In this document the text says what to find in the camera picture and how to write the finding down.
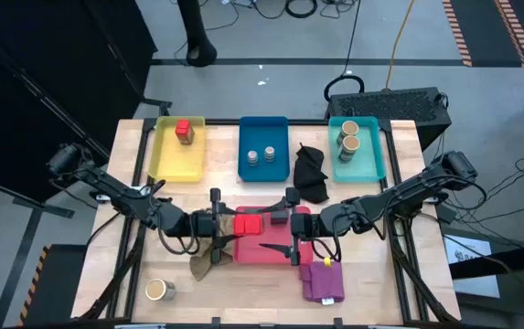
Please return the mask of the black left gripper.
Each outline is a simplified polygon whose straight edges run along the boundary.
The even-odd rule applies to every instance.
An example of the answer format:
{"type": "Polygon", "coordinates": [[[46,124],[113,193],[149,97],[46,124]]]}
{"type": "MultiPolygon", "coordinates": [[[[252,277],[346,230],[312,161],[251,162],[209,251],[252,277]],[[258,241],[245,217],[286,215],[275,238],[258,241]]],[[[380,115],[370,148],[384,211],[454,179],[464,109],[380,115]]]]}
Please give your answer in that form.
{"type": "Polygon", "coordinates": [[[219,228],[219,214],[224,215],[239,215],[240,212],[227,207],[224,202],[220,202],[220,189],[212,187],[209,191],[209,199],[211,202],[211,209],[196,213],[194,222],[197,224],[197,236],[200,238],[211,238],[210,260],[212,264],[218,264],[221,260],[221,249],[224,249],[230,242],[239,239],[239,235],[231,234],[227,236],[220,236],[219,228]]]}

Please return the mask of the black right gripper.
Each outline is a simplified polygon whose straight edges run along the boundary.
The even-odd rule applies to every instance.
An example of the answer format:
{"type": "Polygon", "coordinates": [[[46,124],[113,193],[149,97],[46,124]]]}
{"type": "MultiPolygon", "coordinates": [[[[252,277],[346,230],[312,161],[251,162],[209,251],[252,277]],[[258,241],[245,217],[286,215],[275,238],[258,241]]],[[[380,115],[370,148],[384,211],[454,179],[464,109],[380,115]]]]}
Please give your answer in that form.
{"type": "Polygon", "coordinates": [[[261,213],[272,213],[275,211],[291,210],[289,216],[290,230],[292,236],[292,245],[277,245],[269,243],[261,243],[260,246],[266,249],[272,249],[281,252],[284,256],[289,256],[291,264],[293,266],[299,266],[301,264],[301,252],[299,243],[301,241],[310,242],[311,250],[314,255],[319,257],[319,253],[316,250],[315,242],[313,241],[314,222],[316,217],[312,214],[299,213],[297,207],[300,204],[299,191],[294,187],[287,187],[285,189],[285,196],[276,204],[268,207],[255,209],[254,212],[257,214],[261,213]]]}

